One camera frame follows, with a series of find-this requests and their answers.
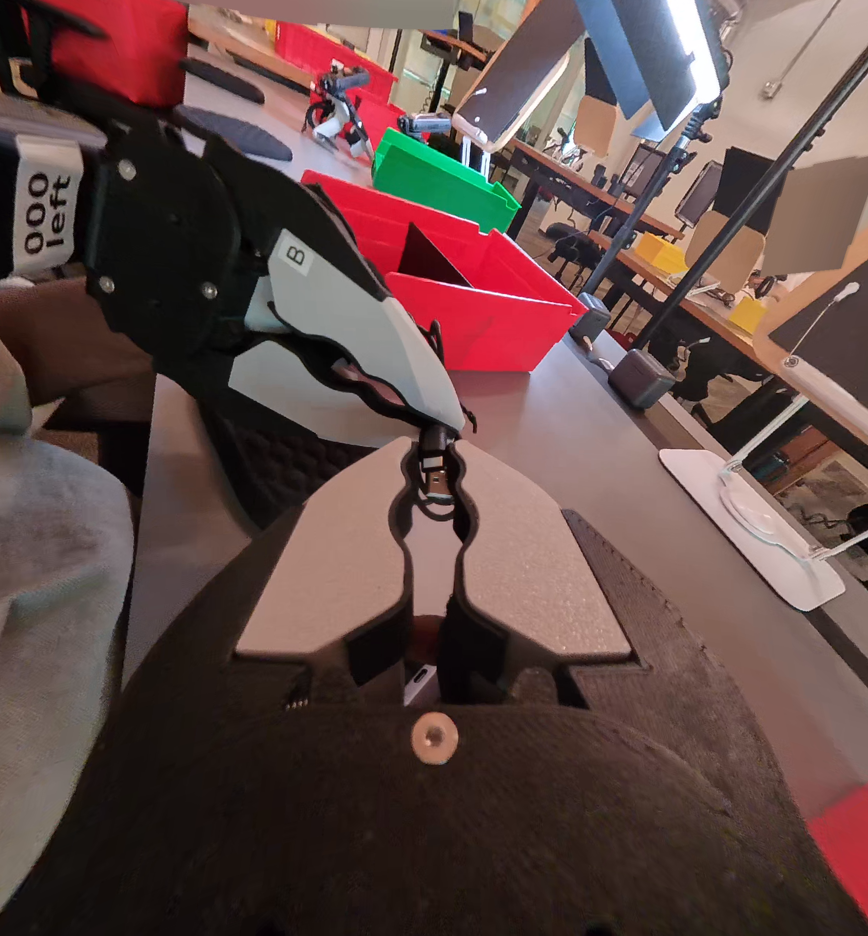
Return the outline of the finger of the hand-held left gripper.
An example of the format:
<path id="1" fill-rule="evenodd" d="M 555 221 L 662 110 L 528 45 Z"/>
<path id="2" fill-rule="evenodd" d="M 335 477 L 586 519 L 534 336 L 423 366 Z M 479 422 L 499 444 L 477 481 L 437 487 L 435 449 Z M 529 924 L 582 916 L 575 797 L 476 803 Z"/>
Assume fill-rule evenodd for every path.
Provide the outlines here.
<path id="1" fill-rule="evenodd" d="M 435 424 L 435 353 L 423 338 L 265 338 L 228 386 L 323 440 L 381 448 Z"/>
<path id="2" fill-rule="evenodd" d="M 255 337 L 423 338 L 402 304 L 383 287 L 371 293 L 284 229 L 267 261 L 268 287 L 256 287 L 246 313 Z M 466 417 L 446 368 L 435 355 L 435 424 L 462 432 Z"/>

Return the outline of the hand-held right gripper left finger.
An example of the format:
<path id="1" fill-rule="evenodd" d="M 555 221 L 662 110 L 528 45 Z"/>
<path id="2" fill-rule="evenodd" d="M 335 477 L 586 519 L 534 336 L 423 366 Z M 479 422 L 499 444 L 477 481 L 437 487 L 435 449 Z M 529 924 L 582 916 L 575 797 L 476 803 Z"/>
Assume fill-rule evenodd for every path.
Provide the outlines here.
<path id="1" fill-rule="evenodd" d="M 237 657 L 346 668 L 357 686 L 404 660 L 414 616 L 405 544 L 415 443 L 400 437 L 303 505 L 235 645 Z"/>

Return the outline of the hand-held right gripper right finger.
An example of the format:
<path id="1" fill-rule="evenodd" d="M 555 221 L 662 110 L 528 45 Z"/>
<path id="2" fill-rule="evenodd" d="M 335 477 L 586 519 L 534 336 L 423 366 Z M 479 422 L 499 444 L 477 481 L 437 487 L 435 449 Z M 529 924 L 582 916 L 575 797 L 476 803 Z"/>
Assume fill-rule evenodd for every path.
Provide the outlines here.
<path id="1" fill-rule="evenodd" d="M 469 441 L 448 457 L 454 583 L 440 627 L 446 696 L 474 677 L 507 691 L 521 672 L 620 664 L 633 648 L 557 501 Z"/>

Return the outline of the red divided plastic bin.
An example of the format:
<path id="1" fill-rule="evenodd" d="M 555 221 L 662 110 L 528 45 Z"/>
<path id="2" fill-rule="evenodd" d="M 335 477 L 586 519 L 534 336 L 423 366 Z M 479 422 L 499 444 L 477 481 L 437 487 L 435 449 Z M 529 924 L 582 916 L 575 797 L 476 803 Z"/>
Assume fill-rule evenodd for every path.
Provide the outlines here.
<path id="1" fill-rule="evenodd" d="M 314 170 L 302 181 L 342 212 L 414 321 L 440 323 L 451 371 L 531 372 L 584 312 L 504 233 Z"/>

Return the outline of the short black cable gold plugs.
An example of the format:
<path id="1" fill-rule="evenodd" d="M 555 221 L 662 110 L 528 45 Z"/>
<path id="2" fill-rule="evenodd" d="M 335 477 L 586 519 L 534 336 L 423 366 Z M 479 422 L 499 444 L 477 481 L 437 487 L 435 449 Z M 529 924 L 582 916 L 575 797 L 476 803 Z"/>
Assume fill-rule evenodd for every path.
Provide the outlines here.
<path id="1" fill-rule="evenodd" d="M 445 349 L 440 321 L 433 319 L 429 328 L 417 325 L 418 331 L 422 334 L 425 342 L 432 349 L 439 360 L 441 368 L 445 368 Z M 396 390 L 390 383 L 381 378 L 371 376 L 364 372 L 355 362 L 346 357 L 339 357 L 332 364 L 332 371 L 340 380 L 351 383 L 359 382 L 370 388 L 375 397 L 384 400 L 384 406 L 393 410 L 406 410 L 407 403 L 402 394 Z M 455 444 L 461 438 L 460 431 L 453 429 L 445 424 L 428 421 L 420 429 L 419 442 L 421 455 L 419 458 L 425 464 L 433 465 L 441 454 L 448 450 L 448 447 Z"/>

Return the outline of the silver usb adapter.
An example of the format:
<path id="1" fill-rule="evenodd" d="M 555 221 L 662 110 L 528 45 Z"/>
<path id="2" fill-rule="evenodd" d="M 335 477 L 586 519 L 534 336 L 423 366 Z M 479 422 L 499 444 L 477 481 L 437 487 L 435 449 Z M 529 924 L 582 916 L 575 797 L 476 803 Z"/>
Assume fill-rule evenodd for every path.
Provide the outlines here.
<path id="1" fill-rule="evenodd" d="M 454 520 L 456 501 L 442 455 L 419 456 L 418 481 L 413 497 L 416 509 L 429 521 L 447 523 Z"/>

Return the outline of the person's left forearm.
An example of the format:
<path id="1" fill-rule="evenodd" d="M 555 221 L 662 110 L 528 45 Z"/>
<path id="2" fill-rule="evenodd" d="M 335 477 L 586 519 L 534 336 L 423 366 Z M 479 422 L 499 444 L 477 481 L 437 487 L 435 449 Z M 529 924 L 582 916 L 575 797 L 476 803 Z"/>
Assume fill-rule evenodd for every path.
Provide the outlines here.
<path id="1" fill-rule="evenodd" d="M 81 278 L 0 281 L 0 910 L 42 854 L 108 708 L 135 555 L 121 481 L 32 432 L 33 409 L 153 376 Z"/>

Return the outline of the black padded mat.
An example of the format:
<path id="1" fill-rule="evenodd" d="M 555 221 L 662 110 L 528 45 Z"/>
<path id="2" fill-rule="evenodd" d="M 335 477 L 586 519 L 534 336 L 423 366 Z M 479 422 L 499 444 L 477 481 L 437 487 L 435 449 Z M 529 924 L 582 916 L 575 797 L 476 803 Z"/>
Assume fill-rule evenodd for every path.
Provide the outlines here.
<path id="1" fill-rule="evenodd" d="M 196 137 L 222 137 L 249 157 L 292 161 L 290 147 L 255 123 L 184 104 L 176 106 L 172 114 L 182 129 Z"/>
<path id="2" fill-rule="evenodd" d="M 232 495 L 258 531 L 375 452 L 374 448 L 248 428 L 206 404 L 197 408 Z"/>
<path id="3" fill-rule="evenodd" d="M 228 92 L 257 106 L 263 106 L 265 95 L 257 85 L 228 72 L 217 65 L 192 57 L 179 60 L 180 69 L 188 75 L 199 78 L 222 91 Z"/>

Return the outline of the green plastic bin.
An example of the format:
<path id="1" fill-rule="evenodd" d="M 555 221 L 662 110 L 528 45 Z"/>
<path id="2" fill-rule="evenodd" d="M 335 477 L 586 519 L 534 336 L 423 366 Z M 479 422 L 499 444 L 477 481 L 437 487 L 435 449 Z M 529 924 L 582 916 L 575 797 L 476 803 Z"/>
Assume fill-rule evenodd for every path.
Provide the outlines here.
<path id="1" fill-rule="evenodd" d="M 521 209 L 500 182 L 487 181 L 393 127 L 374 151 L 372 184 L 384 194 L 475 222 L 482 233 L 507 232 Z"/>

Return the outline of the white tabletop board stand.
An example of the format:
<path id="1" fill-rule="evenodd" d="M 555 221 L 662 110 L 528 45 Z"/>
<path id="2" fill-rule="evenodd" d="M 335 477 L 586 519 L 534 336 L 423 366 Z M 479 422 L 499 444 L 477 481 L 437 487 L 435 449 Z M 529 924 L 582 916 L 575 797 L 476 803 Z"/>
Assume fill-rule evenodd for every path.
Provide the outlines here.
<path id="1" fill-rule="evenodd" d="M 798 391 L 789 406 L 724 462 L 706 449 L 662 449 L 659 460 L 758 575 L 793 608 L 806 612 L 842 595 L 846 585 L 829 560 L 868 539 L 868 530 L 839 546 L 812 546 L 744 479 L 744 460 L 807 404 L 868 440 L 868 408 L 798 351 L 821 318 L 860 290 L 849 282 L 805 330 L 782 363 Z"/>

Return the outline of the black white handheld device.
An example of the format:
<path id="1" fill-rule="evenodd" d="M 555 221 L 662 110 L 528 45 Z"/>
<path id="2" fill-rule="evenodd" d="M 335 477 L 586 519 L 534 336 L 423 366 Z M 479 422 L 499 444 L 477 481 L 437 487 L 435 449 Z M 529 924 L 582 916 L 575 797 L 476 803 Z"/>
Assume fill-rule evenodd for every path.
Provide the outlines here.
<path id="1" fill-rule="evenodd" d="M 342 137 L 353 159 L 374 159 L 374 149 L 366 126 L 358 111 L 356 89 L 370 84 L 369 72 L 361 66 L 334 65 L 316 80 L 317 99 L 310 103 L 304 117 L 302 132 L 330 150 L 337 150 L 336 140 Z"/>

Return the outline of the dark grey power cube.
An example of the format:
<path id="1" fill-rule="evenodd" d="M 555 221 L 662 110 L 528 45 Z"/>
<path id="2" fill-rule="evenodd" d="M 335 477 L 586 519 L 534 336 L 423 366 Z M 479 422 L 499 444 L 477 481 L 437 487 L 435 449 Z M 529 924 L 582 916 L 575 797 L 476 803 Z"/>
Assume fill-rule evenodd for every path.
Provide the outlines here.
<path id="1" fill-rule="evenodd" d="M 583 306 L 582 315 L 568 329 L 568 335 L 577 344 L 592 344 L 602 334 L 612 318 L 612 311 L 598 297 L 582 292 L 578 296 Z"/>
<path id="2" fill-rule="evenodd" d="M 627 351 L 607 380 L 616 395 L 638 412 L 650 409 L 677 383 L 674 373 L 647 351 L 638 349 Z"/>

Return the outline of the black light stand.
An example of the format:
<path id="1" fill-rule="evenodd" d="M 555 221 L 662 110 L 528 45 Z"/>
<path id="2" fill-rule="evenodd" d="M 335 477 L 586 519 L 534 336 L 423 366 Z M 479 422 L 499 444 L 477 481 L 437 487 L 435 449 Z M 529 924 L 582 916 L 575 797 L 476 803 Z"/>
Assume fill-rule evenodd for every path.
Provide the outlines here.
<path id="1" fill-rule="evenodd" d="M 585 307 L 586 312 L 595 308 L 595 293 L 598 286 L 605 278 L 605 274 L 608 272 L 610 265 L 615 262 L 619 253 L 627 246 L 629 240 L 631 240 L 639 222 L 646 214 L 650 203 L 661 193 L 669 176 L 678 173 L 685 167 L 686 163 L 689 162 L 687 150 L 690 143 L 695 140 L 700 140 L 702 142 L 708 142 L 710 140 L 709 134 L 705 133 L 703 127 L 705 123 L 714 120 L 719 115 L 722 109 L 722 101 L 723 95 L 720 95 L 711 103 L 700 104 L 692 111 L 685 123 L 682 133 L 675 141 L 674 146 L 663 158 L 642 194 L 636 198 L 632 213 L 627 220 L 615 230 L 614 235 L 611 237 L 609 247 L 604 253 L 600 263 L 598 263 L 585 283 L 584 292 L 580 293 L 579 299 Z"/>

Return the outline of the tan cardboard sheet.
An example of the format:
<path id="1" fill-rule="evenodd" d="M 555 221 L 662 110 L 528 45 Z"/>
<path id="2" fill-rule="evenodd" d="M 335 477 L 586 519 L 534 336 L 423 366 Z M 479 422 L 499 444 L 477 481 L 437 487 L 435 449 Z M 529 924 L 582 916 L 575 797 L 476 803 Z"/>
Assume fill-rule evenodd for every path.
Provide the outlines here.
<path id="1" fill-rule="evenodd" d="M 868 156 L 791 170 L 777 200 L 763 255 L 765 277 L 839 269 L 868 199 Z"/>

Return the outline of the black board with wooden frame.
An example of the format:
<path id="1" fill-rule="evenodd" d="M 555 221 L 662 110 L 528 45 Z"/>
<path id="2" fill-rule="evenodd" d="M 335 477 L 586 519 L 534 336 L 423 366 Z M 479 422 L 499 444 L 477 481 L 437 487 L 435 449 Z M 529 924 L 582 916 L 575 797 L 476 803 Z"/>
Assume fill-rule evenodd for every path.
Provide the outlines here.
<path id="1" fill-rule="evenodd" d="M 542 1 L 530 9 L 454 108 L 451 125 L 460 138 L 463 165 L 489 180 L 492 156 L 517 139 L 562 82 L 536 137 L 536 142 L 546 140 L 574 80 L 570 52 L 583 34 L 576 2 Z"/>
<path id="2" fill-rule="evenodd" d="M 868 447 L 868 226 L 839 269 L 811 274 L 767 311 L 753 349 Z"/>

